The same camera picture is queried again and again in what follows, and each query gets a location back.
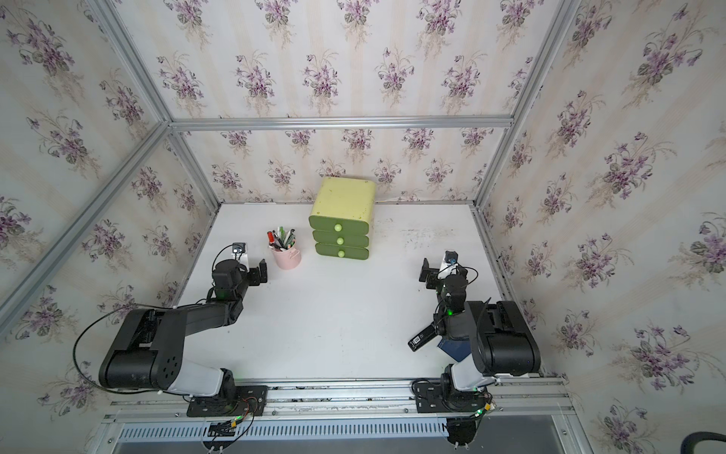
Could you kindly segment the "green bottom drawer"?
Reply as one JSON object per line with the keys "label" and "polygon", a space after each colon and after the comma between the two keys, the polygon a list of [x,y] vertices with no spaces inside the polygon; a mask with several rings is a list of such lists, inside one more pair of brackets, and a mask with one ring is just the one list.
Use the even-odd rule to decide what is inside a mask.
{"label": "green bottom drawer", "polygon": [[317,243],[315,249],[319,255],[324,255],[325,257],[367,260],[370,256],[368,249],[338,244]]}

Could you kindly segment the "green drawer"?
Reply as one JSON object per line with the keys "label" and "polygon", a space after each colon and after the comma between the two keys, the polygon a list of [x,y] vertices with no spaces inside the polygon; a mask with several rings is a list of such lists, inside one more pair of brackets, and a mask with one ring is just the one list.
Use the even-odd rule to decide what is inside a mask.
{"label": "green drawer", "polygon": [[344,236],[368,236],[370,232],[370,224],[368,221],[361,221],[361,219],[311,215],[308,221],[313,230],[321,232],[332,232],[334,234],[343,234]]}
{"label": "green drawer", "polygon": [[367,260],[370,256],[368,249],[338,244],[317,243],[315,249],[319,255],[324,255],[325,257]]}
{"label": "green drawer", "polygon": [[346,234],[344,232],[314,230],[313,238],[317,243],[367,249],[370,238],[363,235]]}

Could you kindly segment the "green top drawer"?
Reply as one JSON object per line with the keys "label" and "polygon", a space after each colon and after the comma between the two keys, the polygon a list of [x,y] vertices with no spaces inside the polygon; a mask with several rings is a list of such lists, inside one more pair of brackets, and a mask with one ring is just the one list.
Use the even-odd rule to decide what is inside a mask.
{"label": "green top drawer", "polygon": [[308,221],[313,230],[321,232],[332,232],[334,234],[343,234],[344,236],[368,236],[370,232],[370,224],[368,221],[361,221],[361,219],[311,215]]}

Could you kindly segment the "yellow green drawer cabinet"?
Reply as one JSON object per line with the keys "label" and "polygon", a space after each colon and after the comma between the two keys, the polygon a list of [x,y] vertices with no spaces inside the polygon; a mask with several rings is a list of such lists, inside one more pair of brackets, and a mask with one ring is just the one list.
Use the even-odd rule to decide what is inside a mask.
{"label": "yellow green drawer cabinet", "polygon": [[376,185],[369,180],[324,177],[311,215],[368,221],[371,242]]}

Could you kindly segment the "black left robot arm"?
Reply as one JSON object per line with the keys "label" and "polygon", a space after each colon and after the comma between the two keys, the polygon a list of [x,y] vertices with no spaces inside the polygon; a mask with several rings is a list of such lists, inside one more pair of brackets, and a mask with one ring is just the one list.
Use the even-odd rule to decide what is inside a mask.
{"label": "black left robot arm", "polygon": [[99,369],[102,386],[113,390],[152,390],[232,401],[234,375],[183,357],[187,337],[228,327],[243,311],[250,287],[268,282],[268,265],[248,268],[235,259],[212,270],[213,287],[200,304],[134,309],[125,317]]}

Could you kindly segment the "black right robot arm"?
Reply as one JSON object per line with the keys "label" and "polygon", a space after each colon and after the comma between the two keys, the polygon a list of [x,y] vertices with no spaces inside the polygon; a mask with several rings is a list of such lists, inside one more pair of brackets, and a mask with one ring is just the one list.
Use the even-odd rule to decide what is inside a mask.
{"label": "black right robot arm", "polygon": [[541,354],[529,325],[512,301],[470,301],[467,289],[474,270],[447,251],[440,267],[423,261],[419,281],[436,292],[432,322],[408,341],[416,352],[437,337],[467,342],[469,354],[447,367],[442,387],[447,392],[474,393],[496,382],[499,375],[525,376],[541,367]]}

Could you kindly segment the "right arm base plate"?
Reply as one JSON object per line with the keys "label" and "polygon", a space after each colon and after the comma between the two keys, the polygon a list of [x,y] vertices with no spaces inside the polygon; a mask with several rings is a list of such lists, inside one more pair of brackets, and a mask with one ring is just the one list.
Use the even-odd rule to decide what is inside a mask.
{"label": "right arm base plate", "polygon": [[410,390],[418,414],[451,412],[480,416],[493,408],[493,396],[487,391],[461,392],[440,380],[414,379]]}

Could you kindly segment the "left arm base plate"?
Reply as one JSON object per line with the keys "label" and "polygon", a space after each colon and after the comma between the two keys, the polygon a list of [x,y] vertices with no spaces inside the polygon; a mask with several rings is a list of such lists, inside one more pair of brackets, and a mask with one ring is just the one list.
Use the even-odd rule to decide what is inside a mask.
{"label": "left arm base plate", "polygon": [[190,418],[261,416],[266,406],[268,391],[264,385],[237,386],[231,397],[192,397],[186,416]]}

